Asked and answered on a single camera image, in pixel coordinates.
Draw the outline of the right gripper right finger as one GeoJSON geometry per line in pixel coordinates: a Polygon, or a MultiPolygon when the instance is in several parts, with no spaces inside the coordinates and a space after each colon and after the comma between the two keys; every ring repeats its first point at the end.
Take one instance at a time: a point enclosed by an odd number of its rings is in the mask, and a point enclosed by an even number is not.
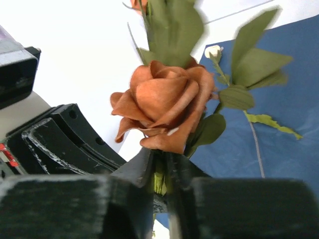
{"type": "Polygon", "coordinates": [[[291,179],[217,179],[180,154],[167,153],[172,239],[316,239],[319,206],[291,179]]]}

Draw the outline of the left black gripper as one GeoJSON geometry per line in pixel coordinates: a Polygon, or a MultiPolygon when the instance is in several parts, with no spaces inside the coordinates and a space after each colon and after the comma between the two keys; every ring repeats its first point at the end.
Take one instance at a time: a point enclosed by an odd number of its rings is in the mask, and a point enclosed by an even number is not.
{"type": "Polygon", "coordinates": [[[94,131],[77,104],[50,108],[0,142],[0,176],[110,174],[126,161],[94,131]]]}

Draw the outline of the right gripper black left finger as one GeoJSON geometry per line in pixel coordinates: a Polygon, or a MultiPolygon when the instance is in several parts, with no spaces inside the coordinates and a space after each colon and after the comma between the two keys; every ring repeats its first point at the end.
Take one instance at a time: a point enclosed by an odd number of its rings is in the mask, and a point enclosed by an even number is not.
{"type": "Polygon", "coordinates": [[[110,175],[27,175],[0,186],[3,239],[149,239],[153,157],[140,152],[110,175]]]}

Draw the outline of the blue wrapping paper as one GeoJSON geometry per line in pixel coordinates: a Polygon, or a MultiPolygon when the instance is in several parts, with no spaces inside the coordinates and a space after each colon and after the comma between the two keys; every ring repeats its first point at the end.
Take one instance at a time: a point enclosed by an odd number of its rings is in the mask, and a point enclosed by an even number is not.
{"type": "Polygon", "coordinates": [[[254,89],[251,114],[270,115],[302,136],[255,123],[241,111],[225,108],[226,130],[211,145],[200,146],[191,161],[213,177],[295,178],[319,191],[319,18],[268,30],[258,48],[292,56],[285,85],[254,89]]]}

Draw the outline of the brown flower stem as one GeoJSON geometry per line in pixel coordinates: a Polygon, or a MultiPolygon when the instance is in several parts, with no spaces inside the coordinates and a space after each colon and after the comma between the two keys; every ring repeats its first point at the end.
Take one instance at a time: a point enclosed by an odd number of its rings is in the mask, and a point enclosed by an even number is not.
{"type": "MultiPolygon", "coordinates": [[[[226,128],[223,108],[248,111],[255,105],[252,89],[282,85],[282,68],[292,60],[256,47],[279,13],[263,11],[236,33],[231,55],[230,86],[191,56],[204,34],[204,22],[193,0],[133,0],[130,9],[143,18],[148,48],[137,48],[137,67],[125,92],[111,94],[112,115],[120,116],[115,141],[136,129],[143,133],[141,146],[158,152],[191,157],[197,148],[215,142],[226,128]]],[[[248,119],[294,133],[269,115],[248,113],[248,119]]]]}

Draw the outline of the single cream rosebud stem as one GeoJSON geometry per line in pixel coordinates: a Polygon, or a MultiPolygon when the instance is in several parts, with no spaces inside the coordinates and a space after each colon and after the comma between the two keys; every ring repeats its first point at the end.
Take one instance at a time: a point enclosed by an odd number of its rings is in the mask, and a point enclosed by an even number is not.
{"type": "MultiPolygon", "coordinates": [[[[224,84],[226,84],[227,86],[230,86],[230,80],[227,79],[226,75],[224,74],[224,72],[222,71],[222,69],[219,66],[219,62],[220,62],[220,59],[222,57],[222,50],[223,50],[223,47],[220,47],[219,45],[209,46],[205,49],[204,55],[205,55],[205,57],[210,58],[210,60],[213,62],[213,65],[214,65],[216,72],[222,78],[222,82],[224,84]]],[[[258,138],[256,135],[256,131],[255,131],[255,128],[254,128],[252,122],[248,119],[247,111],[243,111],[243,112],[244,112],[244,114],[249,122],[251,131],[253,134],[261,177],[265,178],[265,172],[264,172],[263,162],[262,162],[262,158],[261,158],[261,154],[260,154],[260,147],[259,147],[259,142],[258,142],[258,138]]]]}

